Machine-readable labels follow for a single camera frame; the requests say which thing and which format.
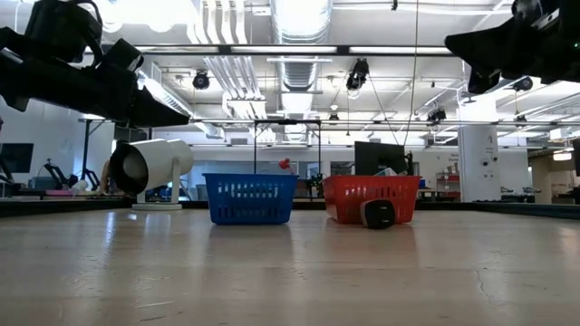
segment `red object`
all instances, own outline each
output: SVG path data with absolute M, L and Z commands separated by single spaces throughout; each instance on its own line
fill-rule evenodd
M 326 211 L 340 224 L 360 224 L 361 204 L 391 200 L 397 224 L 413 219 L 421 177 L 331 176 L 323 181 Z
M 283 169 L 283 170 L 289 169 L 290 173 L 294 174 L 292 167 L 290 167 L 290 158 L 285 158 L 285 159 L 279 161 L 278 165 L 280 166 L 281 169 Z

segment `table surface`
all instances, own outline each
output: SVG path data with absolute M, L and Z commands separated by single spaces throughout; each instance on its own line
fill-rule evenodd
M 216 226 L 207 210 L 0 219 L 4 325 L 578 325 L 580 224 L 324 211 Z

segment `ceiling beam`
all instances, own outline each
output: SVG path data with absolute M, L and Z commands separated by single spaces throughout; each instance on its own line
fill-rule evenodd
M 137 44 L 143 55 L 170 56 L 369 56 L 456 58 L 445 46 L 419 45 L 304 45 L 304 44 Z M 103 44 L 106 52 L 112 44 Z

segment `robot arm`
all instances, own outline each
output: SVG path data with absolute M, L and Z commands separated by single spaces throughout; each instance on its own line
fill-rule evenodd
M 469 92 L 481 94 L 507 79 L 580 82 L 580 1 L 516 0 L 499 27 L 450 35 L 445 45 L 471 68 Z
M 0 95 L 6 103 L 25 111 L 28 101 L 37 99 L 135 127 L 188 124 L 189 116 L 138 89 L 136 71 L 143 56 L 137 49 L 120 39 L 102 54 L 98 8 L 95 19 L 78 6 L 83 3 L 92 1 L 40 0 L 24 35 L 0 29 Z M 87 46 L 94 63 L 72 67 L 69 63 L 81 62 Z

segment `computer monitor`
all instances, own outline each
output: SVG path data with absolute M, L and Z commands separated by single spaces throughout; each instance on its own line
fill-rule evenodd
M 400 174 L 407 171 L 405 147 L 356 141 L 354 143 L 354 174 L 374 176 L 386 168 Z
M 34 144 L 0 144 L 0 157 L 12 173 L 30 173 Z

